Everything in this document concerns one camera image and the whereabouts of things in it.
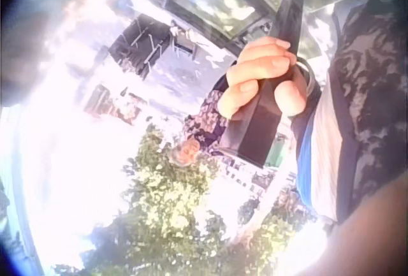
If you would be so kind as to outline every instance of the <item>person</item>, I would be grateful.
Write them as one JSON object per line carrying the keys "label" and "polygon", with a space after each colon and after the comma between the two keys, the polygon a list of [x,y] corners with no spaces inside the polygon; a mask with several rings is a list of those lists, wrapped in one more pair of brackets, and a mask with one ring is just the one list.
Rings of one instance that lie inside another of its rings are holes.
{"label": "person", "polygon": [[[293,80],[279,84],[274,94],[292,121],[297,189],[306,206],[337,224],[407,166],[405,6],[406,0],[394,0],[351,10],[323,90],[317,83],[310,86],[312,76],[297,68],[288,42],[264,37],[248,44],[230,67],[228,88],[215,96],[216,107],[206,105],[217,109],[225,126],[223,119],[232,118],[257,94],[258,80],[283,75],[294,66]],[[198,144],[206,150],[207,141],[217,143],[222,132],[205,134],[200,119],[186,121],[194,127],[192,134],[208,136],[195,141],[198,137],[190,135],[196,146],[181,144],[188,150],[178,156],[191,162]]]}
{"label": "person", "polygon": [[364,201],[298,276],[407,275],[408,173]]}
{"label": "person", "polygon": [[227,88],[226,75],[223,75],[201,104],[199,113],[186,117],[182,131],[184,139],[170,154],[173,163],[189,166],[200,152],[208,156],[222,156],[218,146],[228,120],[219,113],[217,103]]}

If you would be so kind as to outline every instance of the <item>hand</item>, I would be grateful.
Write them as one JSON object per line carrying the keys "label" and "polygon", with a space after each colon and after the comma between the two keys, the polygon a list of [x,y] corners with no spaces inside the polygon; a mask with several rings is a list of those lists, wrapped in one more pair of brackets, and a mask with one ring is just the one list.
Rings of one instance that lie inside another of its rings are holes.
{"label": "hand", "polygon": [[[230,119],[241,106],[258,92],[258,80],[278,77],[296,64],[296,56],[288,52],[290,43],[272,37],[263,37],[249,43],[242,50],[237,64],[227,72],[229,88],[218,102],[219,113]],[[284,115],[303,112],[306,107],[306,81],[295,66],[293,80],[280,83],[275,99]]]}

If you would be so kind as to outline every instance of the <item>green foliage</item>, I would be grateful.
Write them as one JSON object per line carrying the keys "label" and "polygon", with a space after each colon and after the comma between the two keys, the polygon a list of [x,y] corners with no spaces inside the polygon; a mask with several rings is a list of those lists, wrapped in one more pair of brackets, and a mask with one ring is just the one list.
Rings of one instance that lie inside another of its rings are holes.
{"label": "green foliage", "polygon": [[258,207],[259,200],[248,200],[246,201],[238,211],[238,224],[244,225],[249,222],[251,217],[254,215],[254,210]]}
{"label": "green foliage", "polygon": [[[270,275],[277,255],[296,232],[297,216],[274,211],[248,245],[231,247],[222,240],[226,228],[219,215],[210,214],[205,232],[199,232],[194,211],[218,171],[217,163],[201,157],[179,168],[168,160],[168,143],[160,150],[162,139],[151,124],[138,155],[127,160],[133,183],[123,195],[129,211],[89,236],[96,250],[83,253],[82,259],[92,274],[72,270],[61,275]],[[242,207],[242,224],[257,205],[249,201]]]}
{"label": "green foliage", "polygon": [[224,247],[225,225],[212,215],[205,235],[196,229],[194,210],[215,175],[214,161],[199,159],[187,168],[171,164],[169,144],[159,149],[163,135],[152,124],[140,143],[138,155],[127,160],[134,173],[129,211],[111,225],[94,228],[96,250],[82,254],[87,270],[96,275],[211,275],[216,256]]}

